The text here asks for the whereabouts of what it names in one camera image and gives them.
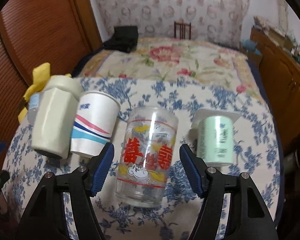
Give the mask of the pink floral blanket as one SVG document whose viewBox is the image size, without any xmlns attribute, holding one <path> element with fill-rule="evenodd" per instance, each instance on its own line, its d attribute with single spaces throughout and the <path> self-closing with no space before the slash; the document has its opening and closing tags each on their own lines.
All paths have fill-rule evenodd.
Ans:
<svg viewBox="0 0 300 240">
<path fill-rule="evenodd" d="M 205 41 L 140 38 L 130 53 L 101 50 L 85 64 L 79 76 L 193 81 L 261 99 L 248 58 L 239 51 Z"/>
</svg>

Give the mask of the dark wooden chair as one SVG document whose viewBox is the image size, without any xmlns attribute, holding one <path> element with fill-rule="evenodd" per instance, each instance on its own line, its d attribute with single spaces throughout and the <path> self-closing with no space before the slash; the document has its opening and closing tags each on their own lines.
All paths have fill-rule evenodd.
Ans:
<svg viewBox="0 0 300 240">
<path fill-rule="evenodd" d="M 191 23 L 174 22 L 174 38 L 177 38 L 177 29 L 179 29 L 179 38 L 184 40 L 188 37 L 191 39 Z"/>
</svg>

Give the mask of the striped white paper cup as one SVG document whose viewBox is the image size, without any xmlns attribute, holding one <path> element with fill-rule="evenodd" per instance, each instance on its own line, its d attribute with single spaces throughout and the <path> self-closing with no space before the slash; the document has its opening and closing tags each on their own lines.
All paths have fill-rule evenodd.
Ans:
<svg viewBox="0 0 300 240">
<path fill-rule="evenodd" d="M 120 109 L 119 102 L 107 93 L 84 92 L 71 132 L 70 152 L 85 158 L 99 155 L 111 140 Z"/>
</svg>

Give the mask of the printed clear glass cup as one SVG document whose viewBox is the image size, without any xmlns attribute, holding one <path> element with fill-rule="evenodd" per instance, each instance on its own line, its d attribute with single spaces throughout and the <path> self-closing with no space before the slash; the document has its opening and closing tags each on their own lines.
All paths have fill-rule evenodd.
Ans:
<svg viewBox="0 0 300 240">
<path fill-rule="evenodd" d="M 160 107 L 138 107 L 127 121 L 115 197 L 137 207 L 158 207 L 164 196 L 178 118 Z"/>
</svg>

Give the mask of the green yogurt cup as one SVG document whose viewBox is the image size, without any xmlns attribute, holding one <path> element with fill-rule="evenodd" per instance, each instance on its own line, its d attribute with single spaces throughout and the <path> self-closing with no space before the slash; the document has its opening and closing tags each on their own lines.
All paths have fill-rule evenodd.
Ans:
<svg viewBox="0 0 300 240">
<path fill-rule="evenodd" d="M 197 156 L 209 166 L 230 166 L 234 161 L 234 123 L 241 114 L 201 108 L 191 128 L 197 131 Z"/>
</svg>

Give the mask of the wooden louvered wardrobe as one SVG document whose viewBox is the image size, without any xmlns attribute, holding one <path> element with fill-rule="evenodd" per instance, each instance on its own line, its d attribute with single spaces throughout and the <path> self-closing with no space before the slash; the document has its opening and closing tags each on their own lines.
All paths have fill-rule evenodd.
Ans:
<svg viewBox="0 0 300 240">
<path fill-rule="evenodd" d="M 0 143 L 14 137 L 34 68 L 68 74 L 101 43 L 90 0 L 0 0 Z"/>
</svg>

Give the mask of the wooden sideboard cabinet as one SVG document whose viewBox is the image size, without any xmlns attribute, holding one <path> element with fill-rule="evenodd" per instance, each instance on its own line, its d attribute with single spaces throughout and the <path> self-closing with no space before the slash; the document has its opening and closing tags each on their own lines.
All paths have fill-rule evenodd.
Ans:
<svg viewBox="0 0 300 240">
<path fill-rule="evenodd" d="M 300 66 L 262 31 L 252 27 L 250 39 L 262 54 L 258 70 L 283 149 L 300 134 Z"/>
</svg>

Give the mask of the blue cloth on box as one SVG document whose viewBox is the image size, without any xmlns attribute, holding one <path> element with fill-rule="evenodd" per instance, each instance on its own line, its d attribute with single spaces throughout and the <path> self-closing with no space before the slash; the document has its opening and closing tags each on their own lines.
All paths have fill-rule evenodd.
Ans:
<svg viewBox="0 0 300 240">
<path fill-rule="evenodd" d="M 243 49 L 243 51 L 245 53 L 251 52 L 256 55 L 262 55 L 261 52 L 257 48 L 257 45 L 258 45 L 257 42 L 254 42 L 252 40 L 241 40 L 240 45 L 241 45 L 241 49 Z"/>
</svg>

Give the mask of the black bag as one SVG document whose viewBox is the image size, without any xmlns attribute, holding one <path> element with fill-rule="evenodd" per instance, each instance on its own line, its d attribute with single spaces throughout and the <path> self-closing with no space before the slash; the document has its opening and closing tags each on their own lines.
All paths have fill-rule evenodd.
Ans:
<svg viewBox="0 0 300 240">
<path fill-rule="evenodd" d="M 103 43 L 105 50 L 132 52 L 138 45 L 139 33 L 136 25 L 115 26 L 112 37 Z"/>
</svg>

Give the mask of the small clear plastic cup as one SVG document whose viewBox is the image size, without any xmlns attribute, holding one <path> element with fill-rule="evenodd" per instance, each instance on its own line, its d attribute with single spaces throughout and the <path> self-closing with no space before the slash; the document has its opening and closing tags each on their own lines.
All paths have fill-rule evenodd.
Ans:
<svg viewBox="0 0 300 240">
<path fill-rule="evenodd" d="M 31 126 L 34 126 L 42 97 L 43 97 L 43 92 L 34 93 L 33 95 L 30 96 L 27 120 Z"/>
</svg>

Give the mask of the yellow plush toy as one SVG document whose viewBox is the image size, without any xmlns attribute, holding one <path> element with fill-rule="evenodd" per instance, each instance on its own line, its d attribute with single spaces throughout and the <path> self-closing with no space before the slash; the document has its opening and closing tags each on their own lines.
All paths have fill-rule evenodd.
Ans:
<svg viewBox="0 0 300 240">
<path fill-rule="evenodd" d="M 32 85 L 26 90 L 20 103 L 20 110 L 18 114 L 19 124 L 22 123 L 28 113 L 30 96 L 34 93 L 40 93 L 45 88 L 46 84 L 60 75 L 51 75 L 51 66 L 48 62 L 39 65 L 32 71 Z"/>
</svg>

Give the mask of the cream ceramic mug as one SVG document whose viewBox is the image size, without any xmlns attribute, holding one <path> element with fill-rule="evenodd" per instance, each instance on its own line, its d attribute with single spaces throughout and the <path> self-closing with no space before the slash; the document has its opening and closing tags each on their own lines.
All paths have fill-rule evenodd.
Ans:
<svg viewBox="0 0 300 240">
<path fill-rule="evenodd" d="M 40 105 L 32 129 L 31 147 L 55 159 L 66 159 L 70 136 L 83 87 L 78 79 L 56 75 L 40 94 Z"/>
</svg>

